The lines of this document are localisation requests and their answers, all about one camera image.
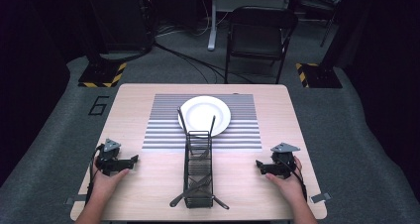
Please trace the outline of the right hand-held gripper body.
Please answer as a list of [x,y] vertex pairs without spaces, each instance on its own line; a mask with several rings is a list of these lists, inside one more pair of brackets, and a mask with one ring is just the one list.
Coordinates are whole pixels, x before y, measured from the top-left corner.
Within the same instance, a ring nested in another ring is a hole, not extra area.
[[286,143],[280,143],[270,150],[272,151],[272,163],[267,165],[263,164],[262,168],[265,170],[265,173],[271,173],[284,178],[290,177],[296,169],[293,153],[299,151],[299,148]]

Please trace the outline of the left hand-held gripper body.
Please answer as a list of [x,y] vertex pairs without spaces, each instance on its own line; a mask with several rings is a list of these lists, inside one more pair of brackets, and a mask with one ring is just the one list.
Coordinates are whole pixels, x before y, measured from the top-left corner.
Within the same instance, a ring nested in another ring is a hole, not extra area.
[[106,175],[112,172],[119,172],[131,164],[131,159],[119,160],[121,144],[110,139],[106,139],[104,144],[99,146],[99,156],[96,166]]

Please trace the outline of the black wire cutlery rack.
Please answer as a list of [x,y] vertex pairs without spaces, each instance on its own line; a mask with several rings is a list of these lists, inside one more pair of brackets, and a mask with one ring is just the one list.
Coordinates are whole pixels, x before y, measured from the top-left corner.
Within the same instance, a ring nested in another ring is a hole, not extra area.
[[184,197],[187,208],[213,206],[212,137],[208,131],[186,134],[183,189],[191,189]]

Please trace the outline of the person's right hand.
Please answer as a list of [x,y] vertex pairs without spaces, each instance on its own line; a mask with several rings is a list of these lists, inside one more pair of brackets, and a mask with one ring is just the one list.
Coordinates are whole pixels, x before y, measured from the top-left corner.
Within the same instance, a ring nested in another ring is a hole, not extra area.
[[303,176],[301,174],[302,164],[298,157],[295,157],[294,159],[296,162],[296,169],[290,177],[286,179],[281,179],[271,173],[267,173],[265,177],[269,181],[271,181],[274,185],[277,186],[281,195],[285,198],[286,201],[291,198],[303,197],[305,201],[307,202],[306,194],[304,193],[303,187],[302,187],[302,183],[303,183]]

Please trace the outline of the person's left hand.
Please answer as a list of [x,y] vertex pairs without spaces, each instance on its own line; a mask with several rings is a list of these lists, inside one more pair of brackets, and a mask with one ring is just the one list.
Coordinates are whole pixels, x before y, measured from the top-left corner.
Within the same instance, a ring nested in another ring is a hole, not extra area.
[[112,176],[104,174],[93,162],[93,189],[91,193],[91,200],[106,202],[114,193],[119,182],[130,172],[125,168]]

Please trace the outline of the grey striped placemat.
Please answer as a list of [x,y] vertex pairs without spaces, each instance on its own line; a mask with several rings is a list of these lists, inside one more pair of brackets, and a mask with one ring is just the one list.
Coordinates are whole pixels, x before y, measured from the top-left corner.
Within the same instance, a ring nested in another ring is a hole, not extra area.
[[144,149],[183,149],[185,135],[178,123],[177,108],[196,96],[213,96],[231,111],[231,122],[221,134],[212,137],[219,150],[260,150],[260,126],[252,94],[157,94],[147,125]]

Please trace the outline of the white round plate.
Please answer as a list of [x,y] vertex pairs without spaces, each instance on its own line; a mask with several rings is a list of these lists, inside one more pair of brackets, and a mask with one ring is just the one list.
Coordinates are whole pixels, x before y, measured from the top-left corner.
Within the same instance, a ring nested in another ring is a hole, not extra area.
[[231,122],[231,111],[228,105],[213,96],[196,96],[184,102],[180,107],[188,132],[208,132],[213,115],[216,116],[216,120],[212,137],[224,132]]

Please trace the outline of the black stand base striped tape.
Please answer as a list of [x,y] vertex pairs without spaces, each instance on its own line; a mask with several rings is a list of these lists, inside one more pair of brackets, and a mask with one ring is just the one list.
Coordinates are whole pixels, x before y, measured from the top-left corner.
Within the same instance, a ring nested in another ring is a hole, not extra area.
[[295,66],[305,88],[342,88],[333,68],[324,68],[317,63],[297,63]]
[[99,64],[90,64],[78,79],[82,87],[114,87],[122,77],[126,68],[125,62],[102,61]]

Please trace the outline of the black folding chair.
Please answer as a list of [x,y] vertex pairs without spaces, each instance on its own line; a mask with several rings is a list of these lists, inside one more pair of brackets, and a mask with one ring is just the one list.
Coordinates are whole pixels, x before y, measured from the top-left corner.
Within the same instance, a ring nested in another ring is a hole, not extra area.
[[224,82],[228,82],[232,57],[278,61],[275,82],[279,83],[291,36],[298,18],[288,9],[243,6],[229,19]]

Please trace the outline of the black cabinet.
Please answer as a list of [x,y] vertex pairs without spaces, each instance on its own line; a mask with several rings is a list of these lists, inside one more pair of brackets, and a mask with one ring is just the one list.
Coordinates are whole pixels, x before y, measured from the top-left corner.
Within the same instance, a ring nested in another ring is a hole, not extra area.
[[146,54],[153,46],[150,0],[88,0],[109,53]]

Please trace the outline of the grey table edge bracket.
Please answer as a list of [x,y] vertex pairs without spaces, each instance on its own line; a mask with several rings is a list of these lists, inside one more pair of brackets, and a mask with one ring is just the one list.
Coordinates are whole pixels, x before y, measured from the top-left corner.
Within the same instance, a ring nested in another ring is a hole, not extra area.
[[86,194],[76,194],[76,195],[70,196],[64,201],[64,205],[73,205],[77,201],[85,202],[86,197],[87,197]]
[[325,202],[332,198],[328,192],[319,193],[310,197],[312,203]]

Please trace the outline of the white desk frame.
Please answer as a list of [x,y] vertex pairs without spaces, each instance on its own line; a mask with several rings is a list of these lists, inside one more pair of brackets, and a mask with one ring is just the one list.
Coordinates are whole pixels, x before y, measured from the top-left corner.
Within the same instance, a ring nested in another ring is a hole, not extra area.
[[229,13],[242,6],[287,8],[290,0],[211,0],[211,28],[207,50],[213,52],[217,39],[217,13]]

